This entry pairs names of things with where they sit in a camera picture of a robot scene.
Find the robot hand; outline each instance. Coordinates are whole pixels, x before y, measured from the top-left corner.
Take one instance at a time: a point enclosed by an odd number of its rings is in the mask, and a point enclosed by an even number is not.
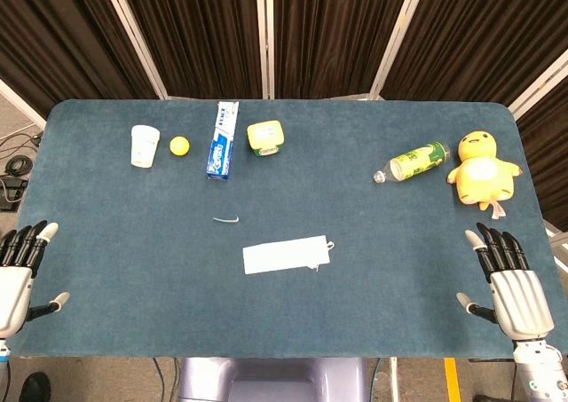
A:
[[[4,341],[24,322],[60,311],[69,298],[69,293],[61,293],[46,305],[28,307],[43,251],[57,230],[57,223],[42,221],[9,231],[0,240],[0,360],[7,357],[7,350],[2,353]]]
[[[477,229],[485,241],[472,231],[465,233],[491,289],[494,309],[479,306],[463,293],[457,294],[459,302],[467,313],[499,324],[513,340],[513,357],[532,401],[568,401],[562,354],[544,340],[554,322],[539,277],[529,269],[513,235],[480,223]]]

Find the white cup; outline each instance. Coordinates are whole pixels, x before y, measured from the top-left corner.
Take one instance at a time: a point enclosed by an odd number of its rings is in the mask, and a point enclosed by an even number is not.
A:
[[[144,169],[152,167],[156,148],[160,140],[160,131],[149,125],[132,127],[132,156],[130,162]]]

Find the plastic bottle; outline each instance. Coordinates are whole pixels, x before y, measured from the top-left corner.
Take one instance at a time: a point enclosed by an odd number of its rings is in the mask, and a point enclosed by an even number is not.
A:
[[[373,175],[376,183],[387,180],[401,182],[417,174],[437,167],[450,156],[450,148],[444,142],[432,142],[392,158],[383,169]]]

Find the table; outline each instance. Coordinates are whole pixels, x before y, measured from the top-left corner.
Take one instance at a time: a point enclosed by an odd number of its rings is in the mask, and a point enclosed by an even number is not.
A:
[[[15,355],[430,356],[508,358],[499,328],[467,315],[491,305],[463,236],[477,221],[513,233],[540,275],[568,350],[568,311],[513,117],[489,103],[242,100],[232,175],[205,177],[217,102],[68,100],[51,112],[20,225],[48,219],[33,302],[67,290],[65,309],[10,341]],[[256,158],[254,122],[278,119],[280,153]],[[158,128],[151,169],[130,165],[130,129]],[[462,205],[447,173],[468,132],[490,131],[516,162],[507,217]],[[192,150],[177,158],[172,137]],[[451,159],[403,183],[374,183],[392,156],[444,140]],[[212,217],[233,217],[236,225]],[[318,272],[245,275],[242,248],[325,234]]]

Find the dark curtain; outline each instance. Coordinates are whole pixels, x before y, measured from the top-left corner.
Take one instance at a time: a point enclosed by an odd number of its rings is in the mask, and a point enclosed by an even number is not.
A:
[[[43,116],[70,98],[156,98],[110,0],[0,0],[0,78]]]
[[[568,231],[568,78],[517,122],[544,218]]]
[[[277,98],[369,92],[404,0],[274,0]]]
[[[129,0],[166,90],[262,98],[256,0]]]
[[[568,0],[420,0],[385,99],[509,105],[568,48]]]

